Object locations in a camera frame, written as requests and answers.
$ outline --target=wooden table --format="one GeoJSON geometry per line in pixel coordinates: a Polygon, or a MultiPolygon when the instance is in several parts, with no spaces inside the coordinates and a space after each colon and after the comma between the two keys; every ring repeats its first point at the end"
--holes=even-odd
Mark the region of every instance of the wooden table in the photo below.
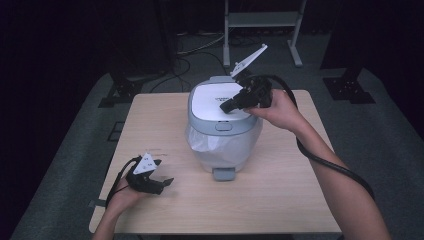
{"type": "MultiPolygon", "coordinates": [[[[330,144],[309,93],[297,90],[294,94],[300,111],[330,144]]],[[[161,195],[150,195],[121,215],[117,233],[340,232],[294,135],[267,121],[236,179],[214,181],[186,142],[187,100],[188,93],[134,98],[99,199],[106,199],[124,164],[145,152],[162,159],[152,179],[175,180],[161,195]]],[[[95,208],[91,232],[103,213],[103,207],[95,208]]]]}

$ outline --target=hand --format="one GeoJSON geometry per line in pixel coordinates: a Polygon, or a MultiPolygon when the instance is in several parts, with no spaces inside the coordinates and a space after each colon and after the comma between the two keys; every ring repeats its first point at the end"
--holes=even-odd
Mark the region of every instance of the hand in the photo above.
{"type": "Polygon", "coordinates": [[[147,196],[147,193],[137,192],[128,186],[125,177],[121,178],[109,202],[106,211],[112,211],[116,214],[121,214],[126,209],[133,207],[140,199],[147,196]]]}
{"type": "Polygon", "coordinates": [[[268,120],[272,125],[294,132],[306,120],[297,110],[289,95],[280,89],[272,89],[269,108],[248,108],[245,112],[268,120]]]}

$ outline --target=dark background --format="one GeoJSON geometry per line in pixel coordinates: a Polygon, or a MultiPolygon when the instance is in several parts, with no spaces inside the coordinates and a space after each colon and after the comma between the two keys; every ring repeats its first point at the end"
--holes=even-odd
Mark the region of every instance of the dark background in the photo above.
{"type": "MultiPolygon", "coordinates": [[[[166,72],[175,33],[223,30],[222,0],[122,2],[1,1],[1,238],[13,232],[102,75],[166,72]]],[[[234,11],[298,8],[293,1],[230,3],[234,11]]],[[[418,0],[309,1],[301,28],[302,34],[333,30],[322,68],[347,67],[362,51],[364,67],[422,137],[423,10],[418,0]]],[[[60,179],[57,186],[66,187],[60,179]]]]}

